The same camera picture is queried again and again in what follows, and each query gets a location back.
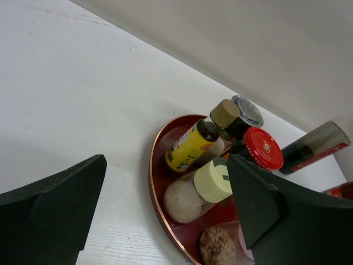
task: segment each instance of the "yellow label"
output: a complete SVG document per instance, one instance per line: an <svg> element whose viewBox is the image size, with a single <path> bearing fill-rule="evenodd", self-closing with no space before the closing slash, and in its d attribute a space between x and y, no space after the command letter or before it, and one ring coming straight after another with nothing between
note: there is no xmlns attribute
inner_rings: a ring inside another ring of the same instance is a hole
<svg viewBox="0 0 353 265"><path fill-rule="evenodd" d="M183 172L213 143L200 135L195 124L165 153L165 160L171 169Z"/></svg>

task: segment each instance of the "jar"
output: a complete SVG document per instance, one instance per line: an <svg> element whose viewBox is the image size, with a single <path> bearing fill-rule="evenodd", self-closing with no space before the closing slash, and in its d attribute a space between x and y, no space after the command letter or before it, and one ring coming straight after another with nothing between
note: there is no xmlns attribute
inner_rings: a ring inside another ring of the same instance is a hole
<svg viewBox="0 0 353 265"><path fill-rule="evenodd" d="M239 109L239 117L236 118L228 127L221 130L218 140L197 160L198 165L204 165L214 157L221 156L229 150L234 139L242 139L244 133L250 127L262 127L264 119L257 107L248 99L242 96L234 96L232 102Z"/></svg>
<svg viewBox="0 0 353 265"><path fill-rule="evenodd" d="M199 248L205 265L253 265L251 250L242 246L244 240L239 221L227 222L206 229Z"/></svg>
<svg viewBox="0 0 353 265"><path fill-rule="evenodd" d="M236 154L267 171L276 171L283 166L282 151L277 142L261 128L249 128L242 139L232 142L231 148L223 158ZM233 196L220 203L229 207L234 203Z"/></svg>
<svg viewBox="0 0 353 265"><path fill-rule="evenodd" d="M217 157L174 181L163 194L163 204L174 221L187 224L232 194L227 161Z"/></svg>

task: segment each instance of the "bottle neck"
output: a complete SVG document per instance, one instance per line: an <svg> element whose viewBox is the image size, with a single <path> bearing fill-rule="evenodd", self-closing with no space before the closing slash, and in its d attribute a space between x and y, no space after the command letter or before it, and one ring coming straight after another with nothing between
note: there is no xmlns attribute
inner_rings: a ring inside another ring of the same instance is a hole
<svg viewBox="0 0 353 265"><path fill-rule="evenodd" d="M221 130L221 128L218 127L217 124L215 124L215 122L211 119L211 117L205 118L204 123L207 130L209 130L212 133L218 134L219 131Z"/></svg>

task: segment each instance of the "red lid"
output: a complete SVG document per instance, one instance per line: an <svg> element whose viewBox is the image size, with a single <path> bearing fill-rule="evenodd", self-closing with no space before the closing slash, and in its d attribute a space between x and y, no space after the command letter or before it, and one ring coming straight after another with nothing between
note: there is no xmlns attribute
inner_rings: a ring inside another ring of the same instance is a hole
<svg viewBox="0 0 353 265"><path fill-rule="evenodd" d="M246 149L258 165L266 170L283 166L283 154L276 141L260 128L249 128L243 137Z"/></svg>

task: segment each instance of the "red label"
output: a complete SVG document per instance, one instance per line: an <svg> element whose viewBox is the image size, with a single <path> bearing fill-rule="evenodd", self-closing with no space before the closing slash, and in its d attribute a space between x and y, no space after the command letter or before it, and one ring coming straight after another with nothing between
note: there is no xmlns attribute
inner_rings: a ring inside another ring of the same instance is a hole
<svg viewBox="0 0 353 265"><path fill-rule="evenodd" d="M348 144L342 142L339 145L336 145L335 147L332 147L331 149L326 150L325 152L320 153L317 156L314 156L314 157L308 159L307 161L305 161L303 163L300 163L298 166L292 167L291 169L293 171L298 171L299 169L301 169L303 167L306 167L306 166L309 166L310 164L312 164L312 163L314 163L314 162L316 162L316 161L318 161L320 159L323 159L323 158L325 158L325 157L327 157L329 155L332 155L332 154L334 154L334 153L346 148L347 146L348 146Z"/></svg>
<svg viewBox="0 0 353 265"><path fill-rule="evenodd" d="M335 189L329 190L326 192L326 194L333 196L333 197L341 198L341 199L343 197L340 188L335 188Z"/></svg>

